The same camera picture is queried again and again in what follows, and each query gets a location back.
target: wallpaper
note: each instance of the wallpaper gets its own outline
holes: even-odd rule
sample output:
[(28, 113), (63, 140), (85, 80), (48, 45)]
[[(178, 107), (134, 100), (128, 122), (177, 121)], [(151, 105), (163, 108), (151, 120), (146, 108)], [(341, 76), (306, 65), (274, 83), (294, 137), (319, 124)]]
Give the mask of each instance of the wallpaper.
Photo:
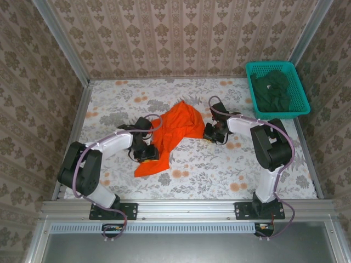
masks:
[(334, 1), (297, 66), (312, 108), (303, 131), (351, 240), (351, 1)]
[(0, 262), (20, 262), (51, 199), (82, 86), (31, 1), (0, 1)]
[(317, 0), (48, 0), (91, 79), (245, 76), (287, 60)]

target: gray floor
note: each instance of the gray floor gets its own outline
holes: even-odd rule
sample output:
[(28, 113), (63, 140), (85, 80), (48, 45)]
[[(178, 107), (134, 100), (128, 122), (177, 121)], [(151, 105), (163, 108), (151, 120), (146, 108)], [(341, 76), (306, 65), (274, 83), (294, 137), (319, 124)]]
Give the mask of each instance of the gray floor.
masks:
[(51, 235), (43, 262), (105, 263), (303, 263), (336, 262), (321, 224), (295, 223), (282, 236), (260, 241), (243, 234)]

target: aluminum frame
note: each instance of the aluminum frame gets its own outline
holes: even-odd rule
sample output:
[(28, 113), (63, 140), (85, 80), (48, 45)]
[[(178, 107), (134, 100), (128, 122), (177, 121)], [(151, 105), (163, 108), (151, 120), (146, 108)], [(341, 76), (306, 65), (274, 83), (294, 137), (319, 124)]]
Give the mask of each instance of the aluminum frame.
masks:
[[(81, 101), (79, 103), (78, 110), (77, 110), (77, 115), (76, 115), (75, 121), (73, 122), (72, 131), (71, 131), (68, 143), (67, 143), (65, 155), (66, 155), (67, 150), (68, 150), (69, 146), (71, 145), (71, 143), (79, 140), (79, 137), (81, 135), (81, 131), (82, 131), (83, 124), (84, 124), (84, 118), (85, 118), (85, 115), (87, 113), (89, 102), (90, 102), (90, 97), (92, 96), (92, 92), (93, 92), (93, 85), (94, 85), (93, 83), (94, 82), (90, 82), (89, 86), (83, 90), (83, 93), (81, 96)], [(53, 195), (51, 198), (52, 201), (58, 199), (60, 190), (63, 190), (62, 184), (60, 184), (58, 181), (56, 181), (55, 189), (54, 189), (54, 192), (53, 192)]]
[[(286, 200), (296, 211), (296, 222), (324, 222), (328, 237), (338, 263), (349, 262), (349, 250), (341, 228), (335, 221), (337, 214), (332, 200), (305, 199)], [(229, 222), (269, 222), (270, 220), (236, 220), (234, 203), (247, 200), (212, 200), (212, 201), (145, 201), (125, 200), (139, 203), (136, 222), (142, 223), (229, 223)], [(33, 237), (26, 263), (42, 262), (49, 238), (49, 230), (53, 223), (79, 222), (91, 223), (89, 220), (91, 204), (82, 199), (57, 200), (43, 203), (42, 212)], [(277, 222), (288, 222), (292, 212), (284, 205), (286, 219)], [(104, 223), (122, 223), (122, 221), (94, 221)]]
[[(52, 223), (50, 235), (94, 233), (103, 234), (105, 223), (90, 222), (88, 224), (77, 223)], [(254, 223), (228, 222), (228, 223), (149, 223), (129, 222), (125, 234), (221, 234), (240, 233), (254, 234), (256, 232)]]
[(314, 188), (316, 190), (317, 197), (320, 198), (320, 199), (324, 199), (322, 188), (320, 186), (316, 170), (314, 169), (313, 162), (312, 162), (312, 159), (311, 159), (311, 155), (309, 154), (309, 150), (308, 150), (308, 147), (307, 147), (306, 139), (305, 139), (305, 137), (303, 135), (302, 128), (301, 128), (301, 125), (300, 125), (300, 121), (298, 120), (298, 118), (294, 119), (294, 124), (295, 124), (295, 128), (296, 128), (296, 132), (297, 132), (298, 138), (300, 139), (301, 148), (302, 148), (303, 154), (305, 156), (306, 164), (307, 164), (307, 169), (309, 171), (309, 174), (311, 175), (312, 183), (313, 183)]
[(50, 32), (55, 37), (58, 45), (65, 54), (67, 60), (71, 64), (75, 74), (82, 83), (84, 88), (88, 87), (89, 73), (82, 64), (79, 58), (79, 53), (75, 52), (71, 45), (69, 38), (65, 35), (60, 25), (59, 20), (56, 18), (55, 13), (51, 10), (51, 7), (46, 0), (33, 0), (34, 5), (37, 7), (39, 13), (43, 17), (45, 23), (50, 29)]
[(320, 23), (322, 23), (323, 18), (325, 17), (332, 3), (333, 0), (323, 0), (317, 2), (311, 17), (309, 18), (294, 50), (292, 51), (289, 57), (289, 61), (292, 62), (295, 66), (297, 66), (297, 64), (299, 63), (303, 53), (307, 49), (309, 43), (311, 42)]

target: metal bar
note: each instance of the metal bar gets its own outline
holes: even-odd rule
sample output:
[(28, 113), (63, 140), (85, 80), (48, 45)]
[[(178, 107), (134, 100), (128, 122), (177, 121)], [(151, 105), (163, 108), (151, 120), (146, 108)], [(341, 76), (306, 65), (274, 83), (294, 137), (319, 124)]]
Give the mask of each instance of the metal bar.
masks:
[(65, 185), (60, 184), (59, 194), (57, 195), (57, 199), (64, 199), (67, 187)]
[(300, 61), (303, 53), (307, 49), (307, 46), (312, 40), (315, 32), (317, 31), (320, 23), (322, 22), (332, 3), (333, 0), (323, 0), (317, 2), (317, 5), (313, 10), (311, 17), (309, 18), (294, 50), (289, 57), (289, 61), (292, 62), (295, 66), (297, 66), (298, 62)]
[(25, 263), (41, 263), (48, 243), (51, 222), (38, 222)]
[[(128, 77), (128, 78), (104, 78), (104, 79), (96, 79), (96, 78), (91, 78), (90, 81), (116, 81), (116, 80), (144, 80), (144, 79), (159, 79), (160, 77)], [(168, 79), (217, 79), (217, 78), (233, 78), (233, 75), (221, 75), (221, 76), (177, 76), (177, 77), (167, 77), (164, 76), (162, 79), (168, 80)], [(247, 78), (247, 76), (235, 76), (235, 78)]]
[(67, 60), (71, 64), (73, 70), (75, 71), (78, 79), (81, 81), (84, 88), (88, 87), (89, 74), (85, 70), (81, 60), (79, 59), (79, 54), (74, 51), (69, 38), (65, 36), (60, 23), (55, 17), (54, 12), (51, 10), (48, 1), (46, 0), (33, 0), (34, 5), (39, 10), (41, 16), (43, 17), (45, 23), (49, 27), (51, 33), (55, 37), (58, 45), (65, 54)]
[(316, 170), (314, 169), (313, 162), (312, 162), (312, 159), (311, 159), (311, 155), (309, 154), (307, 143), (306, 143), (306, 140), (305, 140), (305, 136), (303, 135), (302, 128), (301, 128), (301, 125), (300, 125), (300, 121), (298, 120), (298, 118), (294, 119), (294, 124), (295, 124), (295, 127), (296, 127), (297, 135), (298, 135), (298, 137), (300, 139), (301, 148), (302, 148), (303, 154), (305, 156), (307, 168), (309, 170), (309, 174), (311, 175), (311, 179), (313, 181), (313, 184), (314, 184), (314, 187), (316, 189), (317, 195), (318, 195), (318, 197), (320, 199), (324, 199), (322, 188), (320, 187), (319, 180), (318, 180), (318, 177), (317, 177), (317, 173), (316, 173)]
[(337, 263), (350, 262), (350, 250), (338, 222), (331, 218), (325, 221), (325, 228)]
[[(77, 115), (76, 115), (75, 121), (73, 122), (71, 135), (70, 135), (70, 138), (69, 138), (67, 146), (66, 146), (65, 155), (66, 155), (68, 147), (71, 145), (71, 143), (79, 140), (79, 137), (81, 136), (84, 118), (85, 118), (85, 115), (87, 113), (87, 109), (88, 109), (89, 102), (90, 102), (90, 97), (92, 96), (92, 91), (93, 91), (93, 88), (92, 88), (91, 84), (89, 84), (88, 88), (83, 90), (81, 101), (79, 103), (78, 110), (77, 110)], [(61, 188), (61, 184), (58, 181), (56, 181), (55, 189), (54, 189), (51, 200), (58, 199), (60, 188)]]
[[(225, 201), (127, 201), (137, 202), (137, 221), (145, 222), (228, 222), (237, 221), (234, 203), (247, 200)], [(296, 211), (296, 221), (325, 221), (335, 217), (336, 213), (331, 200), (287, 200)], [(91, 222), (89, 211), (91, 204), (84, 200), (58, 200), (44, 202), (40, 220), (55, 222)], [(289, 221), (292, 212), (284, 206), (286, 219)], [(240, 220), (240, 222), (263, 222), (264, 220)]]
[[(52, 223), (50, 234), (71, 234), (71, 233), (98, 233), (103, 232), (104, 223)], [(255, 233), (254, 223), (227, 222), (227, 223), (140, 223), (131, 222), (127, 225), (124, 233)]]

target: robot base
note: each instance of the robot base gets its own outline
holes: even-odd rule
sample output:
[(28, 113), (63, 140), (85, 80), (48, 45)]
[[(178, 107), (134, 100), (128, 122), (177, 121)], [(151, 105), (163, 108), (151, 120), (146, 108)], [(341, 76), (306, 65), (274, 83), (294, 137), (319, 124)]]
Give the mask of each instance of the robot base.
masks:
[[(126, 214), (128, 221), (137, 219), (138, 203), (120, 203), (119, 210)], [(106, 211), (92, 204), (89, 214), (90, 220), (124, 220), (123, 216), (116, 212)]]
[(262, 203), (256, 193), (253, 193), (251, 202), (234, 203), (235, 216), (237, 220), (252, 220), (252, 219), (285, 219), (283, 205), (277, 199), (269, 203)]

